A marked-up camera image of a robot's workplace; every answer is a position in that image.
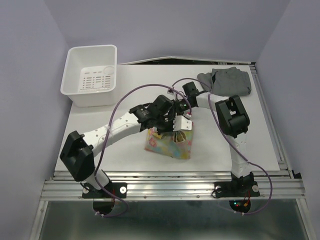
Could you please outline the floral pastel skirt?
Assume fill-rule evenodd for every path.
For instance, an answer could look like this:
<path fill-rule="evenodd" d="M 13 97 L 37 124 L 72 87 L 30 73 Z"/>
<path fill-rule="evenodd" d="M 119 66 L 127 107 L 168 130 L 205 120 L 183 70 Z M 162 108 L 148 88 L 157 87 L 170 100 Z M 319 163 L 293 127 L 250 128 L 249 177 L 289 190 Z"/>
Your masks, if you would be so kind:
<path fill-rule="evenodd" d="M 144 149 L 171 158 L 188 160 L 191 158 L 193 136 L 193 129 L 158 134 L 154 127 L 147 132 Z"/>

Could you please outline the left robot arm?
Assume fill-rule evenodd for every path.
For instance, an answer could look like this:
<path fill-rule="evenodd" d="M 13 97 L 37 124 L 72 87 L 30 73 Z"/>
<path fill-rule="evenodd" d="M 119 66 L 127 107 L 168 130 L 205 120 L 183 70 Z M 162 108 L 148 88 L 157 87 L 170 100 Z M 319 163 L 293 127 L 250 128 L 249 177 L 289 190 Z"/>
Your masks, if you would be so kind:
<path fill-rule="evenodd" d="M 172 122 L 166 118 L 167 113 L 173 114 L 173 107 L 173 100 L 159 95 L 149 104 L 131 108 L 112 123 L 82 134 L 75 130 L 67 136 L 59 158 L 75 181 L 87 182 L 100 197 L 106 197 L 111 193 L 111 181 L 96 166 L 95 157 L 102 156 L 106 147 L 144 130 L 172 130 Z"/>

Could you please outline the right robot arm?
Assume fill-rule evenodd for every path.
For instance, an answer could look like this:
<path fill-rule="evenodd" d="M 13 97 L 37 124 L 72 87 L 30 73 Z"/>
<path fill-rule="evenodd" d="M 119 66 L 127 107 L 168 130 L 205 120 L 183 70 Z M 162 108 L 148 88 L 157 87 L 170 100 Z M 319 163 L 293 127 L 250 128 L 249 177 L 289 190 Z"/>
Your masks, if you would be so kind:
<path fill-rule="evenodd" d="M 210 109 L 218 129 L 229 144 L 231 156 L 231 181 L 215 183 L 217 198 L 242 196 L 252 192 L 257 185 L 251 169 L 251 162 L 242 153 L 246 149 L 246 133 L 250 125 L 249 116 L 238 95 L 223 100 L 214 99 L 215 95 L 198 90 L 193 81 L 182 86 L 185 97 L 173 101 L 169 115 L 174 118 L 168 122 L 168 130 L 190 131 L 189 107 Z"/>

